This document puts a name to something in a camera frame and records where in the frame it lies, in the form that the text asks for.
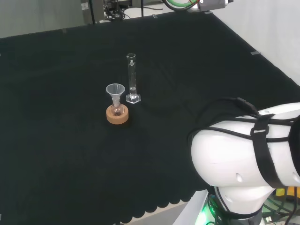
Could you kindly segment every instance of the black cable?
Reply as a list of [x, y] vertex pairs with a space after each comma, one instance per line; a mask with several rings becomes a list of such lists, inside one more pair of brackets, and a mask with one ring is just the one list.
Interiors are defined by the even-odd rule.
[[[270, 211], [272, 212], [272, 214], [273, 214], [274, 212], [276, 212], [275, 209], [272, 209], [270, 206], [268, 206], [268, 205], [266, 205], [266, 204], [263, 204], [263, 206], [264, 206], [266, 209], [270, 210]], [[289, 213], [287, 213], [287, 212], [278, 212], [278, 214], [283, 215], [283, 216], [285, 216], [285, 217], [289, 215]]]
[[175, 8], [173, 6], [171, 6], [167, 0], [163, 0], [163, 3], [171, 10], [173, 11], [186, 11], [188, 10], [189, 8], [193, 7], [194, 5], [196, 5], [198, 2], [196, 1], [194, 4], [190, 5], [190, 6], [187, 6], [187, 7], [184, 7], [184, 8]]
[[111, 12], [108, 8], [108, 6], [106, 5], [105, 8], [104, 8], [104, 11], [106, 13], [106, 17], [105, 19], [106, 20], [109, 20], [109, 21], [115, 21], [115, 20], [123, 20], [125, 19], [125, 14], [124, 14], [124, 10], [122, 10], [120, 8], [120, 5], [119, 5], [119, 0], [117, 0], [117, 6], [116, 6], [116, 10], [114, 12]]
[[[256, 119], [247, 119], [247, 118], [228, 118], [227, 121], [239, 121], [239, 122], [245, 122], [245, 123], [255, 123]], [[272, 125], [284, 125], [284, 126], [291, 126], [292, 123], [289, 121], [282, 121], [277, 119], [270, 119], [268, 124]]]
[[205, 106], [201, 109], [201, 111], [198, 113], [197, 117], [196, 117], [196, 123], [199, 122], [200, 118], [202, 117], [202, 115], [205, 113], [205, 111], [214, 103], [216, 102], [221, 102], [221, 101], [234, 101], [233, 97], [221, 97], [221, 98], [217, 98], [215, 100], [212, 100], [208, 103], [205, 104]]
[[[245, 135], [245, 134], [241, 134], [241, 133], [238, 133], [238, 132], [235, 132], [235, 131], [226, 130], [226, 129], [222, 129], [222, 128], [218, 128], [218, 127], [206, 127], [206, 128], [199, 129], [199, 130], [213, 130], [213, 131], [218, 131], [218, 132], [222, 132], [222, 133], [225, 133], [225, 134], [245, 138], [245, 139], [248, 139], [248, 140], [252, 140], [252, 136], [250, 136], [250, 135]], [[267, 142], [286, 142], [286, 141], [288, 141], [288, 137], [266, 138], [266, 140], [267, 140]]]
[[224, 202], [224, 200], [223, 200], [223, 198], [222, 198], [222, 196], [221, 196], [221, 194], [220, 194], [219, 187], [216, 187], [216, 189], [217, 189], [217, 195], [219, 196], [221, 202], [222, 202], [223, 205], [225, 206], [226, 210], [227, 210], [228, 212], [230, 212], [228, 206], [225, 204], [225, 202]]
[[151, 8], [151, 7], [144, 7], [144, 8], [152, 9], [152, 10], [163, 10], [162, 8]]
[[287, 220], [285, 221], [285, 225], [288, 225], [291, 218], [293, 217], [293, 215], [295, 214], [296, 210], [297, 210], [297, 205], [298, 205], [298, 188], [297, 187], [294, 187], [294, 209], [292, 211], [292, 213], [290, 214], [290, 216], [287, 218]]
[[144, 17], [144, 0], [141, 0], [141, 12], [142, 12], [142, 17]]
[[92, 2], [92, 0], [89, 0], [89, 3], [90, 3], [90, 14], [92, 16], [93, 24], [95, 24], [95, 17], [94, 17], [94, 9], [93, 9], [93, 2]]
[[212, 100], [210, 102], [208, 102], [202, 109], [201, 111], [198, 113], [195, 122], [198, 123], [200, 118], [202, 117], [202, 115], [205, 113], [205, 111], [214, 103], [216, 102], [220, 102], [220, 101], [229, 101], [229, 102], [233, 102], [239, 109], [241, 109], [242, 111], [244, 111], [246, 114], [253, 114], [256, 116], [260, 116], [258, 110], [256, 109], [256, 107], [254, 105], [252, 105], [251, 103], [247, 102], [246, 100], [240, 98], [240, 97], [222, 97], [222, 98], [217, 98], [215, 100]]
[[[129, 8], [126, 8], [125, 10], [130, 9], [130, 8], [140, 8], [140, 7], [129, 7]], [[147, 6], [144, 6], [144, 8], [152, 9], [152, 10], [164, 10], [163, 8], [151, 8], [151, 7], [147, 7]]]
[[285, 210], [285, 211], [287, 211], [286, 209], [285, 209], [285, 201], [286, 201], [286, 197], [287, 197], [287, 187], [285, 187], [285, 194], [283, 195], [283, 200], [281, 200], [281, 204], [280, 204], [280, 206], [278, 207], [278, 209], [276, 210], [276, 212], [275, 213], [278, 213], [278, 212], [280, 212], [282, 209], [283, 210]]
[[127, 14], [124, 13], [125, 16], [127, 16], [129, 19], [131, 19]]
[[[285, 188], [285, 195], [284, 195], [284, 199], [286, 198], [286, 195], [287, 195], [287, 189]], [[271, 200], [271, 199], [269, 199], [269, 198], [267, 198], [267, 200], [270, 202], [270, 203], [272, 203], [273, 205], [276, 205], [277, 207], [278, 207], [278, 209], [276, 210], [276, 212], [279, 212], [279, 211], [281, 211], [281, 210], [284, 210], [284, 211], [287, 211], [287, 212], [289, 212], [289, 213], [292, 213], [292, 211], [290, 211], [290, 210], [288, 210], [288, 209], [286, 209], [286, 208], [284, 208], [284, 204], [285, 204], [285, 200], [284, 201], [281, 201], [281, 205], [279, 205], [279, 204], [277, 204], [276, 202], [274, 202], [273, 200]]]

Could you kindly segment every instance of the glass funnel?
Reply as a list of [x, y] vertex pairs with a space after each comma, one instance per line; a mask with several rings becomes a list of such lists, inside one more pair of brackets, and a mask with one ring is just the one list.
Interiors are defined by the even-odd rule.
[[119, 83], [112, 83], [106, 87], [106, 92], [112, 97], [111, 114], [121, 116], [124, 113], [124, 107], [120, 103], [120, 96], [125, 91], [125, 87]]

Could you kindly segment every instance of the cable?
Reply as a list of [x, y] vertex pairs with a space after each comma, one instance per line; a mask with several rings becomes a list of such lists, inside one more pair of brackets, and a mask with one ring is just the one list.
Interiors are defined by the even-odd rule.
[[144, 17], [144, 0], [141, 0], [141, 12], [142, 12], [142, 17]]
[[[140, 7], [129, 7], [129, 8], [126, 8], [125, 10], [130, 9], [130, 8], [140, 8]], [[151, 7], [144, 7], [144, 8], [152, 9], [152, 10], [164, 10], [162, 8], [151, 8]]]
[[105, 16], [106, 20], [115, 21], [115, 20], [124, 20], [124, 18], [125, 18], [124, 10], [122, 10], [120, 8], [119, 0], [117, 0], [116, 10], [114, 10], [113, 12], [111, 12], [109, 10], [108, 6], [106, 5], [105, 8], [104, 8], [104, 11], [106, 13], [106, 16]]
[[205, 111], [214, 103], [216, 102], [220, 102], [220, 101], [229, 101], [229, 102], [233, 102], [239, 109], [241, 109], [242, 111], [246, 112], [247, 114], [253, 114], [255, 116], [260, 116], [258, 110], [256, 109], [256, 107], [254, 105], [252, 105], [251, 103], [247, 102], [246, 100], [240, 98], [240, 97], [221, 97], [221, 98], [217, 98], [215, 100], [212, 100], [210, 102], [208, 102], [202, 109], [201, 111], [198, 113], [195, 122], [198, 123], [200, 118], [202, 117], [202, 115], [205, 113]]
[[94, 17], [94, 8], [93, 8], [93, 2], [92, 0], [89, 0], [89, 4], [90, 4], [90, 14], [92, 16], [92, 21], [93, 21], [93, 24], [95, 24], [95, 17]]
[[148, 9], [152, 9], [152, 10], [163, 10], [162, 8], [151, 8], [151, 7], [144, 7], [144, 8], [148, 8]]
[[219, 187], [216, 187], [216, 188], [217, 188], [217, 195], [219, 196], [219, 198], [220, 198], [221, 202], [222, 202], [222, 203], [223, 203], [223, 205], [225, 206], [225, 208], [226, 208], [227, 212], [230, 212], [230, 210], [229, 210], [228, 206], [225, 204], [225, 202], [224, 202], [224, 200], [223, 200], [223, 198], [222, 198], [222, 196], [221, 196], [221, 194], [220, 194]]
[[[272, 213], [275, 212], [275, 210], [272, 209], [270, 206], [268, 206], [268, 205], [266, 205], [266, 204], [263, 204], [263, 206], [264, 206], [266, 209], [270, 210]], [[285, 217], [289, 215], [289, 213], [286, 213], [286, 212], [278, 212], [278, 214], [283, 215], [283, 216], [285, 216]]]
[[284, 210], [284, 211], [287, 211], [287, 212], [289, 212], [289, 213], [292, 213], [292, 211], [290, 211], [290, 210], [284, 208], [285, 201], [281, 201], [281, 205], [279, 205], [279, 204], [277, 204], [276, 202], [274, 202], [273, 200], [271, 200], [271, 199], [269, 199], [269, 198], [267, 198], [267, 200], [268, 200], [270, 203], [272, 203], [273, 205], [276, 205], [276, 206], [278, 207], [278, 209], [276, 210], [276, 212], [279, 212], [279, 211], [281, 211], [281, 210]]
[[125, 16], [127, 16], [129, 19], [131, 19], [127, 14], [124, 13]]
[[287, 218], [285, 225], [288, 225], [291, 218], [293, 217], [293, 215], [295, 214], [296, 210], [297, 210], [297, 205], [298, 205], [298, 193], [297, 193], [297, 187], [294, 187], [294, 209], [292, 211], [292, 213], [290, 214], [290, 216]]

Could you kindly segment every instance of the black table cover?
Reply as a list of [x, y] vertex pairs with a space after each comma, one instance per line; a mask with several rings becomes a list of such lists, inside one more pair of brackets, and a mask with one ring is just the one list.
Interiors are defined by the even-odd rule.
[[[188, 201], [205, 183], [186, 136], [220, 113], [259, 109], [300, 88], [213, 14], [170, 13], [0, 40], [2, 225], [112, 225]], [[142, 101], [125, 102], [128, 53]], [[107, 122], [110, 83], [127, 90], [126, 124]]]

